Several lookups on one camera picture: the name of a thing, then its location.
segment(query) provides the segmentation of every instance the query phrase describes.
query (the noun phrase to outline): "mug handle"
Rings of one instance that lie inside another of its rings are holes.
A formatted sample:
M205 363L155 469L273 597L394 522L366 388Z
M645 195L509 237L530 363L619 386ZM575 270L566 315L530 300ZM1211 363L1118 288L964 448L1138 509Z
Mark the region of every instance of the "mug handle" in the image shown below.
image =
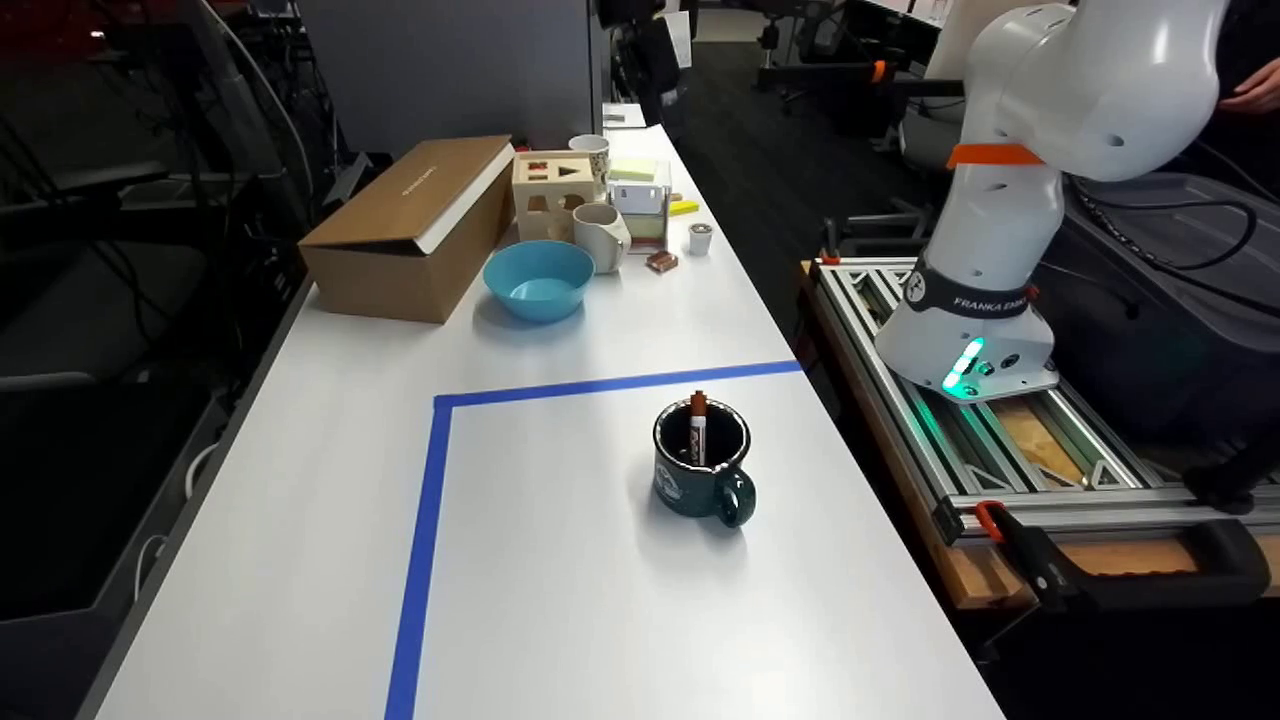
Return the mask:
M719 522L727 527L740 527L743 522L754 522L755 483L754 483L754 478L743 469L724 473L715 498L719 498Z

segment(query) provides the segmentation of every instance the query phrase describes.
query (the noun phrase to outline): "blue bowl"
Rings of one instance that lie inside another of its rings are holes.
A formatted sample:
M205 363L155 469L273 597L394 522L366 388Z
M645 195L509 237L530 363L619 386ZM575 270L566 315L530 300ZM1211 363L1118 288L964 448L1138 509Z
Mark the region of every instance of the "blue bowl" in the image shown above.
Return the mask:
M488 257L483 288L519 321L551 326L583 304L593 257L566 239L519 239Z

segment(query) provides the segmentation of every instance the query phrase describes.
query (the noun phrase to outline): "dark mug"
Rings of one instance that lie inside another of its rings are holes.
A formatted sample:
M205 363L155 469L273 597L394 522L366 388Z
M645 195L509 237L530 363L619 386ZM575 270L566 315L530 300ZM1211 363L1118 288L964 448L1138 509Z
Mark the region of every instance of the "dark mug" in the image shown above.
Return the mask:
M754 430L727 403L708 400L708 461L691 466L688 421L688 400L667 403L651 421L651 493L680 516L719 516L727 527L738 527L755 513L755 483L740 469L754 448Z

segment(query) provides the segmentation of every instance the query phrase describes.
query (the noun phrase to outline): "white table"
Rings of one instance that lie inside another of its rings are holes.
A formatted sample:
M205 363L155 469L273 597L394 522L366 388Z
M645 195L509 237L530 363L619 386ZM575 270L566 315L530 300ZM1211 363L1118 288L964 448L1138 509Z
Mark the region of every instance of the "white table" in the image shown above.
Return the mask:
M666 131L612 147L667 155L695 195ZM677 248L691 221L711 214L677 218ZM691 388L755 432L740 537L647 498L647 421ZM667 275L632 257L551 330L504 321L482 283L439 330L308 304L102 717L1002 708L715 237Z

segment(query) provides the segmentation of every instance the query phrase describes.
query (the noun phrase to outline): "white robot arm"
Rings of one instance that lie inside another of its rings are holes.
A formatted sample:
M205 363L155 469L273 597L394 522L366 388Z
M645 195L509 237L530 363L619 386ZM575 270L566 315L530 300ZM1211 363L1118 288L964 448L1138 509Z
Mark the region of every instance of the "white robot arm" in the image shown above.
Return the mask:
M894 373L962 403L1056 386L1052 330L1026 288L1064 226L1061 175L1133 180L1195 141L1223 8L1037 5L978 37L952 195L875 339Z

